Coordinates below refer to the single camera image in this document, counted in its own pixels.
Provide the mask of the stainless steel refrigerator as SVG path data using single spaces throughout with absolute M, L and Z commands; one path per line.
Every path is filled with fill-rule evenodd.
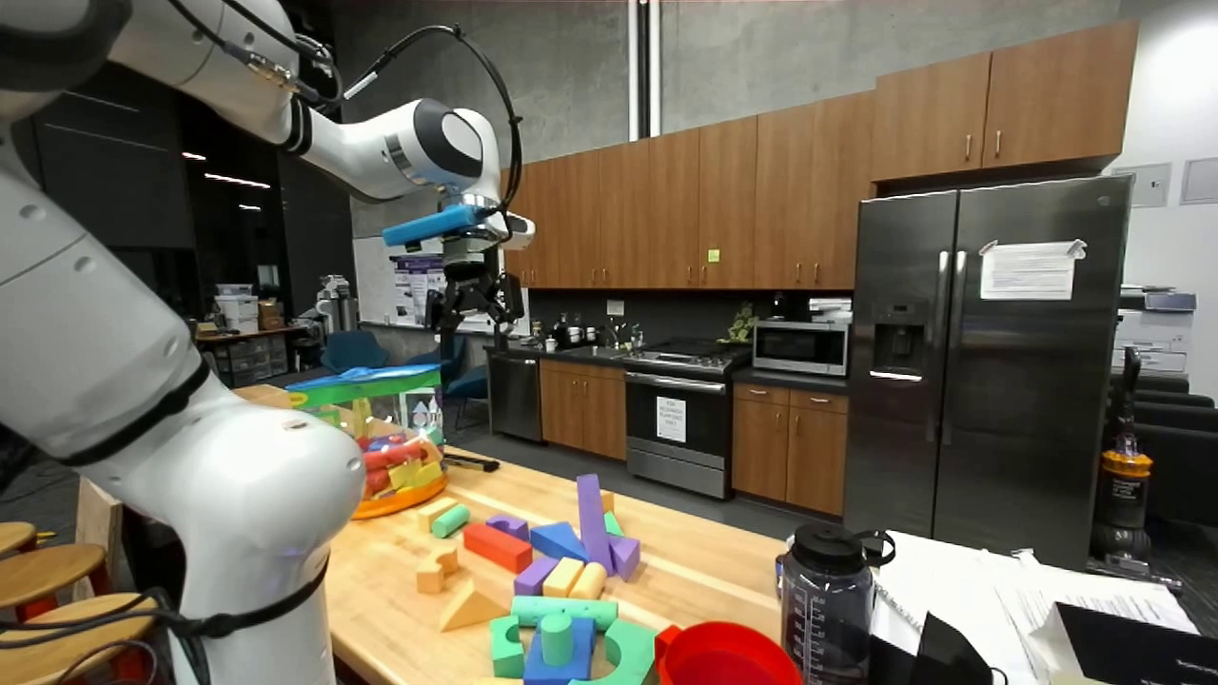
M 849 530 L 1085 567 L 1130 210 L 1130 176 L 861 201 Z M 991 240 L 1074 239 L 1068 301 L 979 299 Z

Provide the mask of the printer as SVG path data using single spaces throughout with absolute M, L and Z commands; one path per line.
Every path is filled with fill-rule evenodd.
M 1136 349 L 1144 371 L 1188 373 L 1197 296 L 1175 286 L 1121 286 L 1110 368 L 1121 371 L 1124 351 Z

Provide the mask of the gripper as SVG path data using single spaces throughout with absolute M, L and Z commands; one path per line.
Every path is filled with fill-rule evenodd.
M 515 274 L 501 273 L 501 244 L 477 236 L 441 239 L 443 289 L 429 289 L 425 300 L 425 325 L 442 336 L 456 334 L 462 323 L 462 300 L 468 283 L 479 282 L 484 314 L 497 329 L 513 329 L 526 316 L 521 282 Z

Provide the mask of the blue foam block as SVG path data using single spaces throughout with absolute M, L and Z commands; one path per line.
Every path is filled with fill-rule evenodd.
M 525 668 L 523 668 L 525 685 L 568 685 L 574 679 L 588 679 L 592 655 L 596 651 L 596 625 L 592 620 L 583 618 L 575 618 L 572 623 L 575 640 L 572 659 L 559 668 L 549 668 L 542 662 L 540 630 L 536 628 Z

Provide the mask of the blue chair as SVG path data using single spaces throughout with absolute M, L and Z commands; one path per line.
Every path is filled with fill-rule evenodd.
M 358 368 L 382 368 L 389 360 L 390 352 L 371 332 L 345 330 L 326 336 L 322 367 L 334 374 L 343 374 Z

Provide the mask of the wooden base cabinet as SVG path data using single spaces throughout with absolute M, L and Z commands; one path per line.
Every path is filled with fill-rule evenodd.
M 730 485 L 737 494 L 840 518 L 849 399 L 826 382 L 734 384 Z
M 540 360 L 540 416 L 544 441 L 625 460 L 622 368 Z

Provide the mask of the long green foam bar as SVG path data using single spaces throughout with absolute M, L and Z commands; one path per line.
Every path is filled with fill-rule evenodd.
M 540 626 L 540 622 L 549 616 L 568 616 L 592 620 L 597 633 L 607 633 L 620 616 L 618 603 L 611 601 L 551 596 L 515 596 L 510 612 L 521 626 Z

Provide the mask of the blue foam wedge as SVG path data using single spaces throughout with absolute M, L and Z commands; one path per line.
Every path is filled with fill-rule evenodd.
M 590 555 L 569 520 L 537 525 L 530 529 L 529 541 L 540 555 L 553 559 L 572 558 L 587 563 Z

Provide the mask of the heap of white papers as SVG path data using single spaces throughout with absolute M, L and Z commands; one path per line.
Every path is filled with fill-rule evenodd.
M 872 637 L 916 655 L 931 617 L 966 637 L 1010 685 L 1049 685 L 1045 659 L 1030 634 L 1056 603 L 1069 603 L 1197 634 L 1170 590 L 1153 581 L 1097 577 L 1043 564 L 1030 551 L 991 555 L 952 542 L 892 531 L 895 556 L 875 570 Z

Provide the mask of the whiteboard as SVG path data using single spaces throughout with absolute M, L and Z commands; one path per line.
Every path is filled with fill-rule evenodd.
M 352 245 L 361 322 L 426 329 L 428 295 L 447 286 L 442 243 L 426 240 L 414 252 L 380 236 L 354 238 Z

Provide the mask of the black folded pouch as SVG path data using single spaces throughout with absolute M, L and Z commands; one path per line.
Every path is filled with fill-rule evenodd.
M 968 637 L 928 613 L 909 685 L 993 685 L 993 672 Z

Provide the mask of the notched tan foam block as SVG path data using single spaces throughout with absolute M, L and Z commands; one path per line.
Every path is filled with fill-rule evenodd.
M 452 542 L 443 542 L 431 548 L 415 564 L 415 590 L 424 595 L 443 594 L 445 581 L 456 577 L 460 567 L 460 555 Z

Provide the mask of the tall purple foam block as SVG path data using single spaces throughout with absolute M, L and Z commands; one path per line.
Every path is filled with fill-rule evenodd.
M 590 562 L 600 564 L 611 577 L 615 564 L 604 519 L 605 509 L 600 497 L 600 481 L 597 474 L 576 477 L 576 494 L 579 494 L 580 534 L 583 551 L 586 551 Z

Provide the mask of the red plastic bowl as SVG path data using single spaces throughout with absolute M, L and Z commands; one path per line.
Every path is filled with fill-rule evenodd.
M 660 685 L 803 685 L 778 644 L 733 620 L 669 626 L 654 645 Z

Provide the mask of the upright vacuum cleaner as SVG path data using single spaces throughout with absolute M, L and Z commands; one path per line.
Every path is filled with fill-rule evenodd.
M 1145 574 L 1152 546 L 1145 525 L 1153 462 L 1139 446 L 1134 417 L 1141 363 L 1136 347 L 1124 347 L 1121 377 L 1110 391 L 1108 434 L 1099 461 L 1090 551 L 1093 566 L 1113 573 Z

